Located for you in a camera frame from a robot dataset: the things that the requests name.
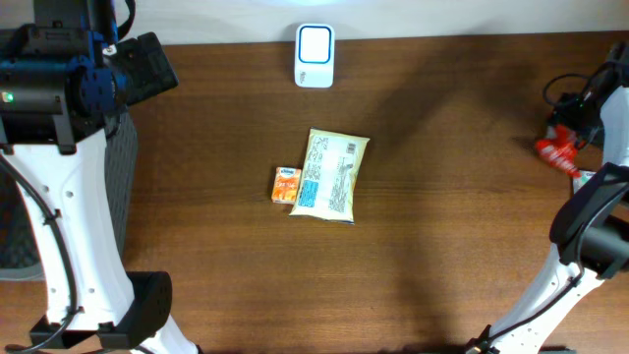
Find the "red Hacks candy bag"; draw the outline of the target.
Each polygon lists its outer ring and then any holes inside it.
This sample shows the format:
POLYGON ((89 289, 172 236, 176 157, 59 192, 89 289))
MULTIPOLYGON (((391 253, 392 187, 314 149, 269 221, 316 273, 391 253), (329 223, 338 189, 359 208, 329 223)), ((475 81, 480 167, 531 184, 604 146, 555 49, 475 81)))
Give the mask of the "red Hacks candy bag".
POLYGON ((581 172, 574 163, 577 154, 576 134, 563 125, 549 127, 546 137, 535 143, 539 157, 548 165, 561 170, 572 178, 579 178, 581 172))

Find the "teal tissue pack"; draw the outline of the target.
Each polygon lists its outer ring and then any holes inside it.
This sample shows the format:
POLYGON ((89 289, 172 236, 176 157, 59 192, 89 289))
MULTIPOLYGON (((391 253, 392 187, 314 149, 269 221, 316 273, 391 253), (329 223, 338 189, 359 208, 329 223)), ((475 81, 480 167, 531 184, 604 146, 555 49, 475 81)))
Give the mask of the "teal tissue pack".
POLYGON ((579 175, 572 178, 572 194, 576 194, 594 175, 594 171, 580 170, 579 175))

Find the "beige snack bag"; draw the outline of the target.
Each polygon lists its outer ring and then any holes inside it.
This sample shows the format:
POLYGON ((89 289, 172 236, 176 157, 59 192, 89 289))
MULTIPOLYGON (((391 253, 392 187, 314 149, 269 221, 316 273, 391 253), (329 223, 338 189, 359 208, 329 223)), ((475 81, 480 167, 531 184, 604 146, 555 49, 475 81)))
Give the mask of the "beige snack bag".
POLYGON ((354 190, 370 139, 311 128, 290 216, 354 224, 354 190))

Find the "orange tissue pack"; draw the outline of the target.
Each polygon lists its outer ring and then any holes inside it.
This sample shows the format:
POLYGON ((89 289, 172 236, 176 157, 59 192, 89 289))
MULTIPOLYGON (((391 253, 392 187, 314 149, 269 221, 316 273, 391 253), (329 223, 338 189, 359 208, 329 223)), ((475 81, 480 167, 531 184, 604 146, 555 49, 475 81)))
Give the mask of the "orange tissue pack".
POLYGON ((302 170, 277 167, 271 191, 271 200, 277 204, 293 205, 297 199, 302 170))

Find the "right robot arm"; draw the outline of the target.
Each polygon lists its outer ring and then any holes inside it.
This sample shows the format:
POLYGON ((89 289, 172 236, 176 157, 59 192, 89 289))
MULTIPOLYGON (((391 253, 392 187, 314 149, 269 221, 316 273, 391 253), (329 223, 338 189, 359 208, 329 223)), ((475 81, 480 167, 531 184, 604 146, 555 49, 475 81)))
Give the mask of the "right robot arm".
POLYGON ((550 251, 524 295, 466 353, 543 353, 544 343, 591 291, 628 269, 628 44, 615 43, 577 92, 552 103, 536 151, 581 184, 549 229, 550 251))

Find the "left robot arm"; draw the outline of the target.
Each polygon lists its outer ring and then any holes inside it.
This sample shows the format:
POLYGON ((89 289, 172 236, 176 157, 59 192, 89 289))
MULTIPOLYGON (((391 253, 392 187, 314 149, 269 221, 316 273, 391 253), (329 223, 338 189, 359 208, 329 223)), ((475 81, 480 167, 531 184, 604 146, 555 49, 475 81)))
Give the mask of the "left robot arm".
POLYGON ((97 337, 104 353, 196 353, 164 271, 125 270, 106 193, 108 141, 131 105, 178 85, 152 32, 110 1, 37 1, 1 47, 1 165, 23 196, 47 286, 30 351, 97 337))

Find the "white barcode scanner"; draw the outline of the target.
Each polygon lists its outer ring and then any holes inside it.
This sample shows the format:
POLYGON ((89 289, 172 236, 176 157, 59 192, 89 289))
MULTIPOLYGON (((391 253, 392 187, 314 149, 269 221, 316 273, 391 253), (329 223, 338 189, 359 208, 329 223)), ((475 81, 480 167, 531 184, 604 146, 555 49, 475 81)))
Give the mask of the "white barcode scanner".
POLYGON ((335 30, 325 24, 301 24, 295 33, 294 82, 300 88, 328 89, 333 85, 335 30))

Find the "grey plastic mesh basket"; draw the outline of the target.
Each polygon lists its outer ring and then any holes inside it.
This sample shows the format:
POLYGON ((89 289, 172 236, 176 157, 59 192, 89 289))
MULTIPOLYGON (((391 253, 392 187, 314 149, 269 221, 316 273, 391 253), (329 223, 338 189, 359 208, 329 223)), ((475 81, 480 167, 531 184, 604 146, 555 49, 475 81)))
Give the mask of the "grey plastic mesh basket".
MULTIPOLYGON (((124 252, 129 205, 138 154, 138 135, 128 113, 107 141, 105 182, 119 253, 124 252)), ((39 281, 44 278, 29 216, 14 178, 1 172, 1 279, 39 281)))

